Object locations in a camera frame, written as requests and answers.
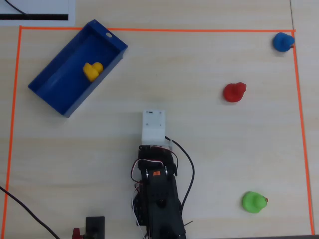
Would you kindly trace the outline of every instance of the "orange boundary line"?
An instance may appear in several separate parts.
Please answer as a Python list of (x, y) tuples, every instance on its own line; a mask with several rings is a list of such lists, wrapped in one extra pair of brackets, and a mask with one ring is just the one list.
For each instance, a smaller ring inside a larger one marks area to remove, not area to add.
[(312, 196), (311, 196), (310, 174), (309, 174), (308, 154), (307, 154), (307, 144), (306, 144), (306, 132), (305, 132), (305, 124), (304, 124), (303, 104), (302, 104), (301, 91), (300, 91), (296, 44), (294, 46), (294, 63), (295, 63), (296, 84), (297, 84), (297, 92), (298, 92), (298, 104), (299, 104), (301, 132), (302, 132), (302, 136), (303, 136), (303, 146), (304, 146), (304, 158), (305, 158), (305, 168), (306, 168), (309, 220), (310, 220), (311, 234), (315, 235), (315, 226), (314, 226), (314, 217), (313, 217), (313, 204), (312, 204)]
[[(15, 60), (15, 74), (14, 74), (14, 84), (13, 84), (13, 97), (12, 97), (12, 110), (11, 110), (11, 125), (10, 125), (10, 139), (9, 139), (9, 152), (8, 152), (8, 163), (6, 172), (6, 184), (5, 189), (9, 190), (10, 181), (10, 170), (11, 170), (11, 156), (12, 156), (12, 144), (13, 144), (13, 129), (14, 129), (14, 114), (15, 114), (15, 101), (16, 101), (16, 88), (17, 88), (17, 78), (18, 78), (18, 68), (19, 68), (19, 58), (20, 58), (20, 48), (21, 48), (21, 35), (23, 29), (29, 30), (81, 30), (81, 27), (34, 27), (34, 26), (19, 26), (18, 44)], [(110, 27), (109, 30), (114, 31), (151, 31), (151, 32), (291, 32), (292, 36), (295, 37), (295, 29), (265, 29), (265, 30), (255, 30), (255, 29), (151, 29), (151, 28), (116, 28)], [(303, 137), (303, 147), (304, 147), (304, 158), (305, 158), (305, 168), (306, 168), (306, 180), (307, 180), (307, 194), (308, 194), (308, 206), (309, 206), (309, 219), (312, 235), (315, 235), (313, 209), (312, 209), (312, 196), (311, 196), (311, 186), (310, 186), (310, 174), (308, 165), (308, 154), (307, 154), (307, 144), (306, 144), (306, 133), (304, 125), (304, 115), (303, 106), (300, 91), (299, 82), (299, 71), (297, 62), (297, 51), (296, 44), (293, 49), (294, 52), (294, 64), (295, 64), (295, 74), (298, 92), (298, 104), (300, 113), (301, 130)], [(4, 196), (3, 205), (3, 218), (2, 218), (2, 229), (1, 229), (1, 239), (4, 239), (5, 233), (5, 222), (6, 222), (6, 212), (7, 212), (7, 198), (8, 195)]]
[[(9, 153), (8, 153), (8, 163), (7, 163), (7, 169), (6, 169), (6, 182), (5, 182), (5, 189), (7, 191), (9, 191), (10, 170), (11, 170), (11, 156), (12, 156), (12, 143), (13, 143), (15, 99), (16, 99), (16, 86), (17, 86), (17, 79), (18, 79), (19, 58), (20, 58), (20, 48), (21, 48), (21, 34), (22, 34), (22, 27), (19, 26), (18, 46), (17, 46), (17, 50), (16, 50), (15, 73), (14, 73), (14, 84), (13, 84)], [(4, 239), (7, 204), (8, 204), (8, 195), (5, 194), (4, 195), (4, 205), (3, 205), (1, 239)]]
[[(29, 30), (81, 30), (81, 27), (42, 27), (42, 26), (22, 26), (22, 29)], [(160, 32), (294, 32), (295, 29), (156, 29), (156, 28), (121, 28), (108, 27), (111, 31), (160, 31)]]

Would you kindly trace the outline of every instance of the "yellow rubber duck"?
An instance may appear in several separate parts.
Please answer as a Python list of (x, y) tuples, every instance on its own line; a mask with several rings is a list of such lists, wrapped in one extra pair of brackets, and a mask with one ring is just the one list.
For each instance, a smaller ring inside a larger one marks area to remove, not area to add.
[(103, 65), (100, 62), (95, 62), (92, 65), (85, 63), (83, 66), (83, 72), (90, 82), (93, 82), (102, 71)]

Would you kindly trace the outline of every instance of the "white paper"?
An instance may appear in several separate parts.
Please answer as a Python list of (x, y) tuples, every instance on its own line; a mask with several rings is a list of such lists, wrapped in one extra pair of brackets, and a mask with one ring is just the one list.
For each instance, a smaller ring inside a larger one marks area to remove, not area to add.
[[(1, 26), (74, 26), (75, 0), (9, 0), (9, 2), (24, 11), (33, 14), (68, 14), (69, 20), (0, 20)], [(0, 1), (0, 13), (19, 14), (5, 1)]]

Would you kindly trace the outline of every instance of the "light wood surface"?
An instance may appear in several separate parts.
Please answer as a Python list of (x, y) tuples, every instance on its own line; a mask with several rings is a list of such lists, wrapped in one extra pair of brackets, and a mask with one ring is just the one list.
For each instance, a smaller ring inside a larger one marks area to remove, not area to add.
[[(79, 0), (76, 18), (77, 26), (95, 18), (109, 27), (292, 28), (288, 0)], [(15, 30), (8, 38), (12, 85)], [(310, 234), (292, 51), (273, 51), (274, 33), (114, 33), (129, 46), (123, 60), (65, 119), (27, 85), (76, 31), (23, 31), (10, 191), (61, 238), (97, 215), (106, 217), (106, 238), (141, 238), (131, 213), (129, 172), (141, 142), (142, 110), (162, 109), (167, 135), (182, 144), (196, 168), (183, 213), (186, 223), (194, 220), (186, 227), (187, 238)], [(0, 47), (6, 49), (2, 40)], [(239, 81), (248, 86), (243, 100), (224, 103), (223, 87)], [(8, 102), (8, 114), (1, 116), (8, 125), (6, 146), (12, 85), (1, 89)], [(191, 167), (175, 151), (182, 199)], [(250, 190), (270, 200), (261, 214), (240, 207)], [(22, 236), (51, 238), (10, 200), (5, 238)]]
[(319, 47), (316, 22), (319, 21), (319, 2), (292, 1), (294, 25), (297, 29), (297, 57), (304, 107), (305, 130), (310, 168), (315, 228), (319, 230)]
[[(5, 187), (8, 160), (13, 80), (18, 31), (16, 27), (2, 27), (0, 40), (0, 185)], [(4, 195), (0, 195), (2, 222)]]
[(76, 25), (291, 29), (289, 0), (77, 0)]

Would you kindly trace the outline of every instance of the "blue tray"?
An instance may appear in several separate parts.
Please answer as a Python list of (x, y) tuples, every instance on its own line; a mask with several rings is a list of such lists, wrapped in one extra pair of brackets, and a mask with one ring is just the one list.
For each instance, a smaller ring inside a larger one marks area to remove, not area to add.
[[(70, 117), (118, 64), (127, 47), (97, 20), (93, 20), (76, 34), (28, 87), (60, 114)], [(86, 62), (100, 62), (104, 67), (93, 82), (83, 73)]]

